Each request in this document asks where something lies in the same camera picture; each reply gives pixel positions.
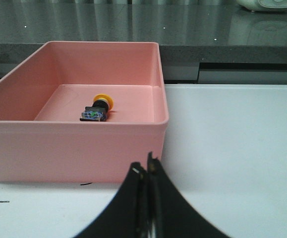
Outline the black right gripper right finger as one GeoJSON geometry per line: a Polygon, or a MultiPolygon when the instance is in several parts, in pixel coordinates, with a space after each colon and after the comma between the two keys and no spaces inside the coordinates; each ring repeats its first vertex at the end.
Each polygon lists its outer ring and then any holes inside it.
{"type": "Polygon", "coordinates": [[[156,238],[227,238],[182,196],[158,158],[148,153],[148,197],[156,238]]]}

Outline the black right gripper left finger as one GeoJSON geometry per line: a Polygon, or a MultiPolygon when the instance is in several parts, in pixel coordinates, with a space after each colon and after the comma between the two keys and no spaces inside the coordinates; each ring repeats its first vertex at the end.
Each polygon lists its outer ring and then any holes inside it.
{"type": "Polygon", "coordinates": [[[147,238],[147,173],[139,162],[131,163],[114,198],[77,238],[147,238]]]}

